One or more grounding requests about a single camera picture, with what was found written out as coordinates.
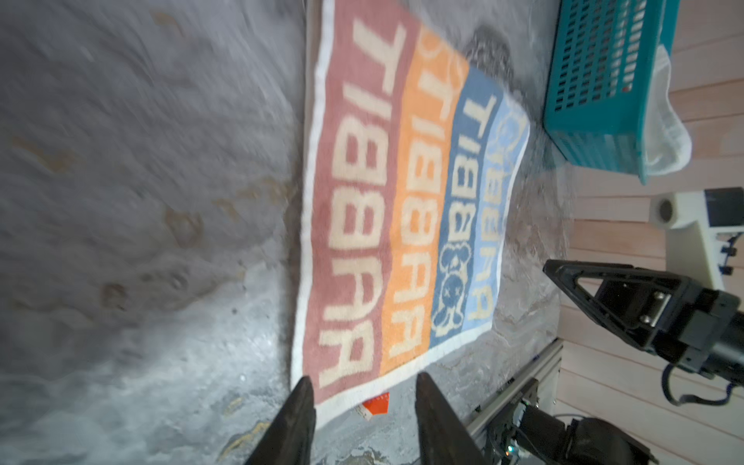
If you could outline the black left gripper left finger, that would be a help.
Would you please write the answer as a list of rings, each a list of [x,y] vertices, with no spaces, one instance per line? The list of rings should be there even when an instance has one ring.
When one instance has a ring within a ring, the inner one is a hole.
[[[302,377],[245,465],[308,465],[316,430],[314,389]]]

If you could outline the multicolour lettered towel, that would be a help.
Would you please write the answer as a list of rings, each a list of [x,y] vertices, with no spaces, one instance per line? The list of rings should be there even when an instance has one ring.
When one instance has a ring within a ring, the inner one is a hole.
[[[318,426],[490,331],[531,124],[396,1],[307,5],[291,379]]]

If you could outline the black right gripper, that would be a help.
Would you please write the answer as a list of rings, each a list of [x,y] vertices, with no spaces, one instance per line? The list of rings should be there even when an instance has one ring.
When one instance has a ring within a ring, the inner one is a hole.
[[[579,310],[629,346],[689,373],[743,382],[737,296],[623,263],[549,260],[542,270]]]

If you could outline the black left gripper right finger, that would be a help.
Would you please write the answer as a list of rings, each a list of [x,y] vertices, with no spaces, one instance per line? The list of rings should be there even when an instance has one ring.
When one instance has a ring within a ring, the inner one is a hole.
[[[486,464],[481,449],[426,372],[417,375],[415,410],[422,465]]]

